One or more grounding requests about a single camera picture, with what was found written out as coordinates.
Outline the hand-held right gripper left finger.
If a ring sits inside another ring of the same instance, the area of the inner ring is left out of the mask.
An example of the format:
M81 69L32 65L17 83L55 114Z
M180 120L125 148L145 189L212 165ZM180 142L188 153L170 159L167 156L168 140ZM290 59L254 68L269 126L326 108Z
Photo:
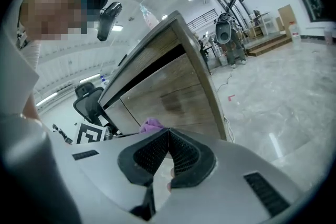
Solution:
M71 192L81 220L169 220L169 203L155 210L153 195L168 145L162 129L71 146Z

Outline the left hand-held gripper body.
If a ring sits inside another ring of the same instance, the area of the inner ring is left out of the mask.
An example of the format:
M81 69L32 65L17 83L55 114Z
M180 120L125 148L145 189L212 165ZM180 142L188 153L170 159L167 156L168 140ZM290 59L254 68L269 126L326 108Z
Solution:
M118 129L110 126L109 124L105 126L98 126L89 122L82 122L79 124L77 134L75 136L75 144L102 142L111 140L115 136L121 134L122 133Z

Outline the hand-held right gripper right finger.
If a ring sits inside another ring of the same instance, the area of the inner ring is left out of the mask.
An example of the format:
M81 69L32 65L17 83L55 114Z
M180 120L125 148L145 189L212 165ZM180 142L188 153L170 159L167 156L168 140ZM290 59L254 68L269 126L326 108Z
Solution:
M182 133L208 146L216 165L198 186L173 189L155 214L155 224L272 223L266 206L280 203L269 189L285 201L282 210L301 197L291 178L253 151L209 135Z

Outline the purple cloth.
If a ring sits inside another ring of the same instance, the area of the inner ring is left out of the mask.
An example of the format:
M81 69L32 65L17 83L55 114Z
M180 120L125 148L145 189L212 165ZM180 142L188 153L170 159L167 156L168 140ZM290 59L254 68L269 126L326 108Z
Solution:
M146 133L151 131L159 131L163 129L164 126L156 118L147 118L145 122L140 126L139 132Z

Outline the person's left forearm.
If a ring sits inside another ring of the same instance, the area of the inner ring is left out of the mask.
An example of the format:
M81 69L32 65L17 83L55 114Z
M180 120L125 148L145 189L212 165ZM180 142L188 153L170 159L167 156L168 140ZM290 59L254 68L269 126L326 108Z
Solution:
M40 117L37 113L37 109L35 106L35 99L34 99L34 95L31 92L26 104L23 108L23 112L22 114L24 115L24 117L29 118L29 119L33 119L34 121L36 121L37 123L39 123L41 126L43 125L42 121L40 120Z

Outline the dark wooden sink cabinet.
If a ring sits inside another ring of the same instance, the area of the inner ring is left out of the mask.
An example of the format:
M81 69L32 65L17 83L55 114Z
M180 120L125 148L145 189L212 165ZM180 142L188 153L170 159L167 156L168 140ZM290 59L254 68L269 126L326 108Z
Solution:
M187 54L191 62L199 59L209 74L197 44L182 15L171 13L125 58L104 89L99 104L105 111L130 89L183 54Z

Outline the black office chair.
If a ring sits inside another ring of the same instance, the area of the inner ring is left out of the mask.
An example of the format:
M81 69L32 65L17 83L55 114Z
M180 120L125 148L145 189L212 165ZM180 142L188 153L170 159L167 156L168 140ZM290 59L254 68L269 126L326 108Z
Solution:
M103 93L103 87L95 87L92 82L85 82L75 88L77 100L73 108L89 123L98 126L112 127L111 122L98 103Z

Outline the long ceiling light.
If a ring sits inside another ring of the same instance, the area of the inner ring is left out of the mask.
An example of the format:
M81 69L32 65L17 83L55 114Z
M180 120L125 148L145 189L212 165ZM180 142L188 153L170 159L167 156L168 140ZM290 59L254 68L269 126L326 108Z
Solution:
M53 94L45 97L44 99L42 99L41 101L37 102L36 103L36 106L39 107L39 106L42 106L43 104L49 102L50 100L52 100L54 97L56 97L58 95L57 92L54 92Z
M87 82L87 81L90 81L90 80L92 80L92 79L99 78L99 77L100 77L100 74L98 73L98 74L95 74L95 75L93 75L93 76L89 76L89 77L87 77L87 78L81 79L81 80L79 81L79 83L85 83L85 82Z

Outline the person's white shirt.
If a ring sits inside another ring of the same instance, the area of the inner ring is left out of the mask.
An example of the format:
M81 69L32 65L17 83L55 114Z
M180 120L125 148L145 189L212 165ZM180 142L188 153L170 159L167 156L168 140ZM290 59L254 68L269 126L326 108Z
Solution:
M23 112L38 80L40 42L19 21L23 0L12 0L0 24L0 116Z

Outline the pink pump bottle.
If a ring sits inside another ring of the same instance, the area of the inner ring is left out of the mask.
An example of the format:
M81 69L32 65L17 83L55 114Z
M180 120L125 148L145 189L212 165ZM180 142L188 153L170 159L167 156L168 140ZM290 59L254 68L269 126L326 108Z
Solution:
M144 5L140 4L140 10L146 24L151 30L159 24L159 21L157 20L155 15L153 15Z

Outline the wooden platform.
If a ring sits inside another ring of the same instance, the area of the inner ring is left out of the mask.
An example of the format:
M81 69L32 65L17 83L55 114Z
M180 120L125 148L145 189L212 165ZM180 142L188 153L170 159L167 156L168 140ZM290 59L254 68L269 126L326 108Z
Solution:
M257 57L291 42L286 34L272 34L245 45L248 56Z

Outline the black dome-shaped device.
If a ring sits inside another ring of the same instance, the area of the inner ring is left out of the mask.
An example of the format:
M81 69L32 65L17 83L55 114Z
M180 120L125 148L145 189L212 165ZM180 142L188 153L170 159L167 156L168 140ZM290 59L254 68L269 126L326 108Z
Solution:
M232 28L230 22L221 21L217 22L215 26L216 39L220 44L226 44L231 39Z

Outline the black stair railing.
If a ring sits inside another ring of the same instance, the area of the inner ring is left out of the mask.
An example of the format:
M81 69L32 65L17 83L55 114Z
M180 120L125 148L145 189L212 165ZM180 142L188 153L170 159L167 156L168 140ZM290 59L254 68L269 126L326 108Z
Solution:
M203 15L197 17L196 19L190 21L187 25L191 31L196 31L199 28L207 25L208 23L213 23L217 18L217 12L215 9L212 9Z

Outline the cardboard box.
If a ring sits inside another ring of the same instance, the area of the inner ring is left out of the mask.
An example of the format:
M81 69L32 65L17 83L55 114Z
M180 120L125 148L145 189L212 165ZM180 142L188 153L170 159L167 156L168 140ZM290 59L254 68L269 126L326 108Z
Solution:
M285 28L286 34L290 36L289 26L291 22L296 23L296 18L292 10L291 5L286 5L278 9L278 13L282 20L283 26Z

